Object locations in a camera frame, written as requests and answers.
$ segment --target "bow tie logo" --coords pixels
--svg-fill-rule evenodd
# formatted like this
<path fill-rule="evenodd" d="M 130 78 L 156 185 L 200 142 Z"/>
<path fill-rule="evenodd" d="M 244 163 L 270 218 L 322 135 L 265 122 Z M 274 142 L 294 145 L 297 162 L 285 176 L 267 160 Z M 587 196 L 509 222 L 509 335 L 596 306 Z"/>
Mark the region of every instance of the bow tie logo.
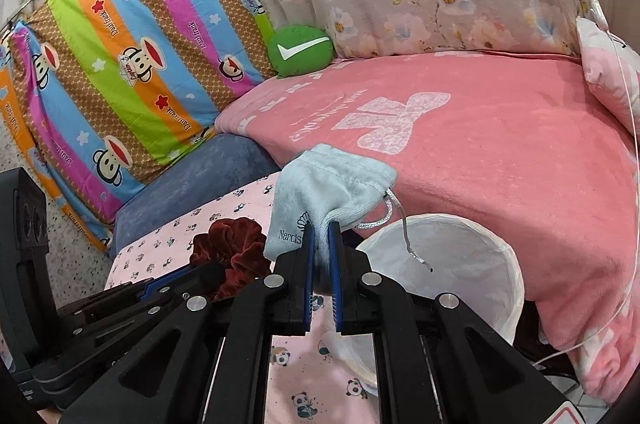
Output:
<path fill-rule="evenodd" d="M 446 105 L 450 94 L 443 92 L 420 92 L 409 98 L 406 105 L 387 98 L 376 98 L 358 107 L 335 125 L 332 130 L 374 128 L 358 139 L 358 146 L 397 155 L 405 149 L 411 138 L 414 123 L 434 109 Z"/>

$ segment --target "metal bolt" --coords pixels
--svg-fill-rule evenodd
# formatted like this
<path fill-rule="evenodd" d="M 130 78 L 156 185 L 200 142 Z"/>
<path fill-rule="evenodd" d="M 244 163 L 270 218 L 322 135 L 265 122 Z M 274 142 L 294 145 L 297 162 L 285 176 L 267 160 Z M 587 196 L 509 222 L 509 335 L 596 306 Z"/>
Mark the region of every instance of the metal bolt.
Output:
<path fill-rule="evenodd" d="M 460 305 L 460 300 L 455 294 L 446 293 L 440 296 L 440 305 L 446 309 L 454 309 Z"/>
<path fill-rule="evenodd" d="M 187 300 L 187 308 L 191 312 L 197 312 L 207 306 L 207 299 L 203 296 L 193 296 Z"/>
<path fill-rule="evenodd" d="M 284 278 L 280 274 L 270 274 L 264 279 L 264 284 L 270 289 L 275 289 L 284 284 Z"/>
<path fill-rule="evenodd" d="M 382 276 L 378 273 L 364 273 L 362 275 L 362 282 L 364 285 L 369 285 L 371 287 L 375 287 L 376 285 L 380 285 L 382 283 Z"/>

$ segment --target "pink blanket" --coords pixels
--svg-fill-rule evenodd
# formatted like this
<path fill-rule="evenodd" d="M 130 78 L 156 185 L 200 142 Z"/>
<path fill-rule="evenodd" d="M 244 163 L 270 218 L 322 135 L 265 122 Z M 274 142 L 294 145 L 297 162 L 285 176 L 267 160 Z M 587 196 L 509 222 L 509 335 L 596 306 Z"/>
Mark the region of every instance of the pink blanket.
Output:
<path fill-rule="evenodd" d="M 558 349 L 602 327 L 632 278 L 632 143 L 576 62 L 473 53 L 341 62 L 260 84 L 216 127 L 281 165 L 328 143 L 394 166 L 407 214 L 470 218 L 514 248 Z M 572 356 L 593 396 L 613 401 L 638 364 L 639 301 Z"/>

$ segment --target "green pillow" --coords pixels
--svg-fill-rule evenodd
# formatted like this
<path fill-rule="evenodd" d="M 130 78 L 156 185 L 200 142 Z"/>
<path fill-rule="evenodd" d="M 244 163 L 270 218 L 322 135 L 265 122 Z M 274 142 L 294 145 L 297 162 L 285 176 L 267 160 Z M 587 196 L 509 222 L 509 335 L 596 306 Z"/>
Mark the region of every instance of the green pillow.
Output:
<path fill-rule="evenodd" d="M 280 78 L 322 70 L 334 58 L 334 44 L 326 33 L 308 26 L 276 29 L 267 51 Z"/>

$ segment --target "blue cushion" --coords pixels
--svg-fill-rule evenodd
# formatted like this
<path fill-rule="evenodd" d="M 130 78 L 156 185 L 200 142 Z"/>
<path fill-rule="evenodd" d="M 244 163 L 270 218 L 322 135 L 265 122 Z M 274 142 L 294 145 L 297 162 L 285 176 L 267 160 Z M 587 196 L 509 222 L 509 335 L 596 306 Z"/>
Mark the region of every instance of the blue cushion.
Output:
<path fill-rule="evenodd" d="M 216 135 L 120 209 L 110 257 L 163 224 L 277 171 L 279 166 L 254 141 L 230 133 Z"/>

